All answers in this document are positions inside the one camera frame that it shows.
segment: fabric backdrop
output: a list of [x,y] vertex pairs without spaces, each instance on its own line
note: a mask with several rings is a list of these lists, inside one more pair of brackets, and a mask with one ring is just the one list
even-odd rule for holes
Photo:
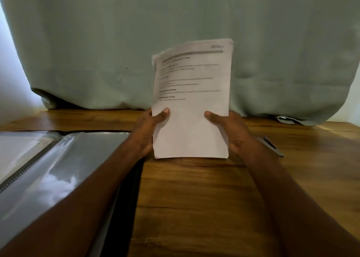
[[360,0],[1,3],[32,89],[52,104],[148,108],[152,54],[232,38],[231,109],[321,123],[345,102],[360,59]]

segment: document page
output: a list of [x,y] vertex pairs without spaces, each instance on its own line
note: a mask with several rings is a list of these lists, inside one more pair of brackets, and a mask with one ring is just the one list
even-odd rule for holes
[[227,158],[227,136],[205,111],[229,115],[231,39],[194,41],[153,56],[153,116],[166,107],[170,117],[156,126],[155,158]]

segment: right hand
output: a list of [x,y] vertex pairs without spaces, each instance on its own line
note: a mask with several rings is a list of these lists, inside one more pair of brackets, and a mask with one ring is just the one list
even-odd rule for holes
[[210,122],[223,127],[229,138],[229,149],[238,155],[244,142],[254,140],[241,115],[234,111],[229,111],[229,116],[219,116],[206,111],[204,116]]

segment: wooden desk surface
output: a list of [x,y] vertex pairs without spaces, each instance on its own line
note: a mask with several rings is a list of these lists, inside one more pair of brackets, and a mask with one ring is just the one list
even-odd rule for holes
[[[131,130],[140,111],[52,110],[0,128]],[[285,155],[281,163],[360,239],[360,128],[246,119]],[[270,215],[240,159],[179,158],[144,164],[129,256],[279,256]]]

